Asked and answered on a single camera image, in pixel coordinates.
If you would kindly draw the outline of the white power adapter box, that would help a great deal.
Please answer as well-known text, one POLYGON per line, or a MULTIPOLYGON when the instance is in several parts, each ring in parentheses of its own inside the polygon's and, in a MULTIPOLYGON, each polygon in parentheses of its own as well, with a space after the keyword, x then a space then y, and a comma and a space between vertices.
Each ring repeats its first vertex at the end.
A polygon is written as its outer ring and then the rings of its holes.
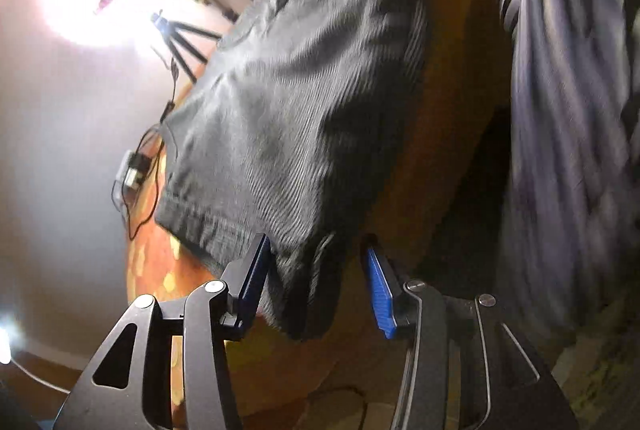
POLYGON ((126 151, 112 186, 112 202, 117 209, 134 202, 151 169, 151 164, 151 158, 144 153, 126 151))

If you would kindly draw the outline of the purple striped trousers leg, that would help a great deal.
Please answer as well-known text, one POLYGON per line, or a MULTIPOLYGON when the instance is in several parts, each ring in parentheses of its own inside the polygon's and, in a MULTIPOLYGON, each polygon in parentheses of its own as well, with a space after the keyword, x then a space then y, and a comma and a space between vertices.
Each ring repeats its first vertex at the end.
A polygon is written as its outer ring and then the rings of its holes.
POLYGON ((639 0, 499 0, 513 41, 498 285, 566 340, 639 269, 639 0))

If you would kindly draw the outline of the black tripod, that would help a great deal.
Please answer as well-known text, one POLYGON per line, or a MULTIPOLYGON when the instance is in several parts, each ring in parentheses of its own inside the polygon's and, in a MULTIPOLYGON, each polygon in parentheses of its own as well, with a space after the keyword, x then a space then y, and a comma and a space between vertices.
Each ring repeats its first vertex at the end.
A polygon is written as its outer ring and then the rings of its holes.
POLYGON ((221 39, 221 35, 186 23, 168 20, 160 13, 154 13, 151 17, 151 22, 160 33, 165 46, 168 47, 172 59, 183 70, 191 83, 195 84, 198 81, 198 77, 194 74, 194 71, 186 62, 182 53, 188 53, 200 64, 207 64, 207 57, 196 46, 194 46, 194 44, 183 35, 183 33, 195 34, 198 37, 215 42, 218 42, 221 39))

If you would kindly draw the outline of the orange floral bed cover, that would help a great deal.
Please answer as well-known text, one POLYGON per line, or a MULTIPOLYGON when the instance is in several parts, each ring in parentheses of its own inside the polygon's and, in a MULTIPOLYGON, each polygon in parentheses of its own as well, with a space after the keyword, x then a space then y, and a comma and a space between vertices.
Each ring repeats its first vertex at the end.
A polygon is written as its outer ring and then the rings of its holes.
MULTIPOLYGON (((271 326, 259 305, 241 342, 226 348, 236 407, 247 429, 382 429, 390 422, 404 350, 375 326, 360 245, 375 237, 414 270, 446 216, 495 112, 510 101, 511 48, 496 0, 426 0, 427 42, 419 94, 390 175, 348 247, 333 322, 318 338, 295 340, 271 326)), ((127 292, 175 300, 216 278, 156 223, 166 182, 163 121, 145 135, 152 158, 132 209, 127 292)))

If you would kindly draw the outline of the grey houndstooth pants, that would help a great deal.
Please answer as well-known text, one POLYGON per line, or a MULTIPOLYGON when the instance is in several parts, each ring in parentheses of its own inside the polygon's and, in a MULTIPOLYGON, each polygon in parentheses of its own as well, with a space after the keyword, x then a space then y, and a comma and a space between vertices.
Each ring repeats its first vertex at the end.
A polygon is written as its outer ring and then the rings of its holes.
POLYGON ((156 223, 216 274, 266 235, 260 306, 292 339, 333 322, 418 98, 427 13, 426 0, 253 0, 163 124, 156 223))

